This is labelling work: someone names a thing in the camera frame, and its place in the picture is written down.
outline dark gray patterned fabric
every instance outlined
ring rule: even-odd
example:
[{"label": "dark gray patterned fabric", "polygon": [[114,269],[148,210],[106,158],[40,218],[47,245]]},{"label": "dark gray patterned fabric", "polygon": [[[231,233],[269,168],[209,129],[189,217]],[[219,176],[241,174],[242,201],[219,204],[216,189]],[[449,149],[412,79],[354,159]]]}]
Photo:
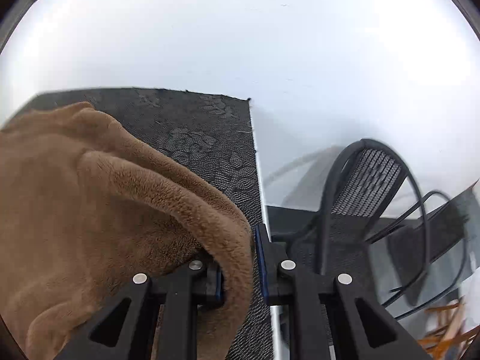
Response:
[{"label": "dark gray patterned fabric", "polygon": [[[21,111],[50,110],[88,101],[136,138],[198,174],[227,195],[251,226],[261,223],[254,140],[247,101],[165,89],[112,88],[46,93]],[[250,309],[229,360],[273,358],[270,311],[257,269]]]}]

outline fuzzy brown fabric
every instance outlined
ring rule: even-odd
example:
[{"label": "fuzzy brown fabric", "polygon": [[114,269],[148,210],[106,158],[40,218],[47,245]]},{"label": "fuzzy brown fabric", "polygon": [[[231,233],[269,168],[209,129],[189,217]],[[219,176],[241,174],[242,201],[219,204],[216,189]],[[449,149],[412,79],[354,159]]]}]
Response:
[{"label": "fuzzy brown fabric", "polygon": [[221,192],[89,103],[0,131],[0,314],[30,360],[138,272],[168,273],[204,247],[226,303],[199,315],[198,357],[222,360],[251,297],[251,233]]}]

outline mesh chair backrest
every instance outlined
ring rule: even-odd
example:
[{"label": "mesh chair backrest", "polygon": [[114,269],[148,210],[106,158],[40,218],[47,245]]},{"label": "mesh chair backrest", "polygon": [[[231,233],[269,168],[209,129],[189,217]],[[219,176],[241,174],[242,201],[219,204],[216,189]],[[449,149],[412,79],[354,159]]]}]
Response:
[{"label": "mesh chair backrest", "polygon": [[353,161],[338,186],[331,213],[380,216],[405,179],[402,164],[384,150],[372,148],[360,151]]}]

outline white strip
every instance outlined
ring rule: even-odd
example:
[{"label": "white strip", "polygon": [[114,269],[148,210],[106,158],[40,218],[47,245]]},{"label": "white strip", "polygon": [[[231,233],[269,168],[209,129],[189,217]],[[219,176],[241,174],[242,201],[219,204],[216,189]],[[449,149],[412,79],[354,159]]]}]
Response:
[{"label": "white strip", "polygon": [[[251,123],[251,130],[252,130],[252,136],[253,136],[253,147],[255,148],[255,161],[257,166],[258,189],[260,191],[260,204],[262,207],[262,220],[263,220],[263,223],[265,223],[265,226],[267,228],[268,238],[270,238],[271,240],[270,226],[268,223],[268,213],[265,205],[265,196],[264,196],[263,187],[262,187],[262,172],[260,169],[260,160],[258,158],[257,143],[255,140],[254,120],[251,117],[251,112],[250,112],[250,123]],[[270,318],[272,320],[272,344],[273,344],[274,360],[282,360],[281,338],[280,338],[280,318],[278,315],[278,306],[270,307]]]}]

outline black chair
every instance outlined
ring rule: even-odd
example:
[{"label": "black chair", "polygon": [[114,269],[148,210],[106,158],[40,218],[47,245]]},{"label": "black chair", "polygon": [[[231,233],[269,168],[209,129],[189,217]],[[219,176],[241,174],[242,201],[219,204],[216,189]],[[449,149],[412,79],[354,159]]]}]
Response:
[{"label": "black chair", "polygon": [[[378,231],[381,214],[405,179],[410,182],[417,203]],[[310,266],[316,273],[331,276],[332,279],[340,273],[349,273],[363,285],[365,291],[376,297],[369,245],[400,230],[406,217],[419,208],[422,264],[407,283],[392,290],[395,294],[383,303],[386,307],[427,273],[431,262],[430,222],[424,203],[434,194],[441,194],[448,199],[439,191],[429,192],[422,197],[407,165],[390,147],[372,139],[362,139],[346,147],[335,160],[325,183],[320,210],[308,225],[295,233],[273,236],[272,240],[286,242],[289,257]],[[367,238],[371,230],[376,232]],[[447,293],[455,283],[441,294]],[[407,315],[439,298],[440,294]]]}]

